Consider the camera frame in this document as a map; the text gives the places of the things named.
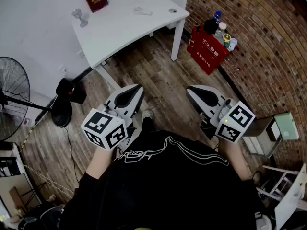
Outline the grey metal cabinet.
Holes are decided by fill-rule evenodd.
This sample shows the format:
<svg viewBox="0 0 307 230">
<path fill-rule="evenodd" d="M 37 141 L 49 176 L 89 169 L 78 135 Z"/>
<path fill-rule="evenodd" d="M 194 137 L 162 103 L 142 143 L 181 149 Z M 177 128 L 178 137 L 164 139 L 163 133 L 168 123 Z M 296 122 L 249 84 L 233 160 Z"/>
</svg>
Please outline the grey metal cabinet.
<svg viewBox="0 0 307 230">
<path fill-rule="evenodd" d="M 254 120 L 246 130 L 244 140 L 250 154 L 270 158 L 282 140 L 273 117 Z"/>
</svg>

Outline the white round vent fan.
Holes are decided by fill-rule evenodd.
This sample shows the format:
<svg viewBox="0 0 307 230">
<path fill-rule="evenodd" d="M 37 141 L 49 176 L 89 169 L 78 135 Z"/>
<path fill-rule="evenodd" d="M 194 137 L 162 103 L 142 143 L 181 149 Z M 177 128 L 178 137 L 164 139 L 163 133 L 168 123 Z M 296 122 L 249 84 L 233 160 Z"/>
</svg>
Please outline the white round vent fan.
<svg viewBox="0 0 307 230">
<path fill-rule="evenodd" d="M 141 7 L 134 8 L 133 13 L 134 13 L 134 15 L 147 15 L 147 16 L 151 16 L 153 14 L 152 11 L 146 10 L 144 8 L 141 8 Z"/>
</svg>

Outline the light blue cup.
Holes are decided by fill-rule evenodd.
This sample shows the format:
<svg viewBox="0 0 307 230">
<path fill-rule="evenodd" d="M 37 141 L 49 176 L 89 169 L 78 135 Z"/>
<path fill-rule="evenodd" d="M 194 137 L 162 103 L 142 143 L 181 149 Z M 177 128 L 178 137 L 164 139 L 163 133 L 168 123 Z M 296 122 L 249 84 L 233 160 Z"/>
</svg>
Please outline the light blue cup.
<svg viewBox="0 0 307 230">
<path fill-rule="evenodd" d="M 235 49 L 235 47 L 237 46 L 237 44 L 238 44 L 237 39 L 232 37 L 231 40 L 230 40 L 230 43 L 229 43 L 228 50 L 230 52 L 233 51 Z"/>
</svg>

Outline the red fire equipment box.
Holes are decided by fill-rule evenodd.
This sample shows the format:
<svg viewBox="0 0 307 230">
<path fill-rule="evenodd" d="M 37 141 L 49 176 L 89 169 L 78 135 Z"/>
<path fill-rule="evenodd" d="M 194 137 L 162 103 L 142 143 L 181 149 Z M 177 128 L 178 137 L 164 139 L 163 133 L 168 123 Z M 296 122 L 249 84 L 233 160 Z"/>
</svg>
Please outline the red fire equipment box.
<svg viewBox="0 0 307 230">
<path fill-rule="evenodd" d="M 230 51 L 212 34 L 207 34 L 201 26 L 191 56 L 206 74 L 210 75 L 229 54 Z"/>
</svg>

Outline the black round stool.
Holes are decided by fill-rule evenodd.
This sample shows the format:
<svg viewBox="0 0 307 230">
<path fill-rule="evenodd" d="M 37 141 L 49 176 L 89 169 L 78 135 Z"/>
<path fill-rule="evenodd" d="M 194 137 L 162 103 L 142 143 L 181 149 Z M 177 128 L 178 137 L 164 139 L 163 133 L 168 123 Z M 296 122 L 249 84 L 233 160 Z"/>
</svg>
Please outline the black round stool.
<svg viewBox="0 0 307 230">
<path fill-rule="evenodd" d="M 59 230 L 64 208 L 53 207 L 38 216 L 26 216 L 18 225 L 18 230 Z"/>
</svg>

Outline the black standing floor fan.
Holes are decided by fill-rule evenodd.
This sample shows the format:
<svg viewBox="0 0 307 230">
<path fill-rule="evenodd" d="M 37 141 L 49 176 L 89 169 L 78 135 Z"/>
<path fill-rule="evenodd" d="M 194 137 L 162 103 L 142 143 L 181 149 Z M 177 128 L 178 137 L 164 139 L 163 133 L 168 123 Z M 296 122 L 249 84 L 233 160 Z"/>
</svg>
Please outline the black standing floor fan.
<svg viewBox="0 0 307 230">
<path fill-rule="evenodd" d="M 51 107 L 30 101 L 30 83 L 23 66 L 13 58 L 0 57 L 0 141 L 12 137 L 23 125 L 28 108 L 51 113 L 57 127 L 65 127 L 71 120 L 69 101 L 56 97 Z"/>
</svg>

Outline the white board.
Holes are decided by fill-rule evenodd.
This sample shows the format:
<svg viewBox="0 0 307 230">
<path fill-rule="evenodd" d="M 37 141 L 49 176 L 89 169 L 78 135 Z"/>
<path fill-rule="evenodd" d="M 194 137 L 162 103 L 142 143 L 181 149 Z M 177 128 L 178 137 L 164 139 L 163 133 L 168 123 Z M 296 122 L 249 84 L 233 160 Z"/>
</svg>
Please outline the white board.
<svg viewBox="0 0 307 230">
<path fill-rule="evenodd" d="M 307 211 L 307 201 L 303 200 L 307 184 L 306 164 L 304 163 L 300 171 L 295 174 L 294 182 L 274 209 L 276 230 L 280 230 L 297 209 Z"/>
</svg>

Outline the black metal rack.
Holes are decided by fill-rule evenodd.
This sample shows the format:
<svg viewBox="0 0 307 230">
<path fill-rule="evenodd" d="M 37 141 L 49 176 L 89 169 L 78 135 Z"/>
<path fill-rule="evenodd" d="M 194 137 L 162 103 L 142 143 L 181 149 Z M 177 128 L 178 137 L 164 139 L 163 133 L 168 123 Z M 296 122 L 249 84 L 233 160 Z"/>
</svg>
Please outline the black metal rack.
<svg viewBox="0 0 307 230">
<path fill-rule="evenodd" d="M 0 177 L 20 175 L 16 157 L 0 157 Z"/>
</svg>

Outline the clear bottle white cap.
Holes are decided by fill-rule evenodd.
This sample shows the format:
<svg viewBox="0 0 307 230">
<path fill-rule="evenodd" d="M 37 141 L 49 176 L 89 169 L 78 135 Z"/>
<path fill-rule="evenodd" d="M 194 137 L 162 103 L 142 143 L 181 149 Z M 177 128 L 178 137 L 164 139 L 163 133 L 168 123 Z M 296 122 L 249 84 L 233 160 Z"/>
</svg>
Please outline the clear bottle white cap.
<svg viewBox="0 0 307 230">
<path fill-rule="evenodd" d="M 227 24 L 224 22 L 220 22 L 217 30 L 215 31 L 214 37 L 216 39 L 223 38 L 223 34 L 225 33 L 226 28 L 227 28 Z"/>
</svg>

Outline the black bottle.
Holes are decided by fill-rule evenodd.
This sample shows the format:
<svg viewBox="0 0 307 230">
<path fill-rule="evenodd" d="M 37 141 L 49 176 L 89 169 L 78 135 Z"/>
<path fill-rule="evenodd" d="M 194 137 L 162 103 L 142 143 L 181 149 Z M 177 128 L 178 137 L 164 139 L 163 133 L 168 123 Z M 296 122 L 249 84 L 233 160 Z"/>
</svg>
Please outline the black bottle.
<svg viewBox="0 0 307 230">
<path fill-rule="evenodd" d="M 217 22 L 215 19 L 206 20 L 204 23 L 204 30 L 208 35 L 212 35 L 215 34 L 218 26 L 219 22 Z"/>
</svg>

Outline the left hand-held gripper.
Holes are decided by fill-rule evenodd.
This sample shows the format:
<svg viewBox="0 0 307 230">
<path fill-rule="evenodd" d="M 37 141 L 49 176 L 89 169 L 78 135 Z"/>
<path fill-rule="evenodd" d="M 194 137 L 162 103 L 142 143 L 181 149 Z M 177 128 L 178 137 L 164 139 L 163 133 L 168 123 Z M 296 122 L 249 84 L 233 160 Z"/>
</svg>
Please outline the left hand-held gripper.
<svg viewBox="0 0 307 230">
<path fill-rule="evenodd" d="M 140 84 L 129 85 L 112 93 L 98 109 L 92 109 L 81 124 L 88 140 L 107 151 L 124 140 L 130 140 L 136 127 L 132 117 L 138 111 L 144 96 Z"/>
</svg>

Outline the beige framed board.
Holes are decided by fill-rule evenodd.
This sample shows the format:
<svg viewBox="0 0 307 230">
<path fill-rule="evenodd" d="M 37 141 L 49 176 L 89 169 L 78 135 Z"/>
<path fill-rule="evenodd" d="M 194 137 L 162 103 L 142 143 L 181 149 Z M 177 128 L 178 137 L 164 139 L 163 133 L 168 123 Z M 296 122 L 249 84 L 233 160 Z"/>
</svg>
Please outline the beige framed board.
<svg viewBox="0 0 307 230">
<path fill-rule="evenodd" d="M 0 199 L 10 216 L 17 210 L 25 214 L 42 203 L 25 174 L 0 177 Z"/>
</svg>

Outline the yellow black striped strip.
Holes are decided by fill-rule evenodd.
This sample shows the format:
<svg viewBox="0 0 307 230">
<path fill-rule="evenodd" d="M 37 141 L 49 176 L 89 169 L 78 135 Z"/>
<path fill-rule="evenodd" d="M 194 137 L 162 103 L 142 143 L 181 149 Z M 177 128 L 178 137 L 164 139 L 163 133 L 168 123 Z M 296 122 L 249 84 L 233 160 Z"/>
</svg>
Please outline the yellow black striped strip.
<svg viewBox="0 0 307 230">
<path fill-rule="evenodd" d="M 36 126 L 37 126 L 37 124 L 33 125 L 32 128 L 30 129 L 30 131 L 28 132 L 28 134 L 27 134 L 27 136 L 26 136 L 24 142 L 22 143 L 21 151 L 25 148 L 25 144 L 26 144 L 27 140 L 29 139 L 29 137 L 31 136 L 33 130 L 36 128 Z"/>
</svg>

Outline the white table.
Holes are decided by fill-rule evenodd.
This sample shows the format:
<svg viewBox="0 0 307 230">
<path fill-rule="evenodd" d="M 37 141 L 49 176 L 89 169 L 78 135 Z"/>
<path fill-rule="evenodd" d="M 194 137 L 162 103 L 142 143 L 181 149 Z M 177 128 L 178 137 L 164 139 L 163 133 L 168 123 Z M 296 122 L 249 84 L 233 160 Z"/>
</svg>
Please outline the white table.
<svg viewBox="0 0 307 230">
<path fill-rule="evenodd" d="M 153 14 L 134 15 L 136 7 Z M 177 13 L 170 13 L 171 8 Z M 73 28 L 89 66 L 117 90 L 120 86 L 105 70 L 106 60 L 140 38 L 152 36 L 154 31 L 175 23 L 171 59 L 176 61 L 188 16 L 185 9 L 171 0 L 109 0 L 106 7 L 90 14 L 84 28 L 77 21 L 73 22 Z"/>
</svg>

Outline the red fire extinguisher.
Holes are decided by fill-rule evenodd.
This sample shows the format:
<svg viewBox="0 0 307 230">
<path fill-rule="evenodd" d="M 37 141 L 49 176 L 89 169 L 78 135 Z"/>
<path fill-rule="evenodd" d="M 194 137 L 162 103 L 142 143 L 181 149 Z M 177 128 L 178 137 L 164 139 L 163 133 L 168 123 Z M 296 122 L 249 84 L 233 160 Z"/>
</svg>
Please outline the red fire extinguisher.
<svg viewBox="0 0 307 230">
<path fill-rule="evenodd" d="M 200 29 L 201 29 L 201 27 L 199 25 L 197 25 L 197 26 L 194 26 L 194 28 L 191 32 L 188 47 L 187 47 L 187 52 L 189 54 L 192 53 L 192 51 L 195 47 L 196 41 L 197 41 L 198 36 L 199 36 Z"/>
</svg>

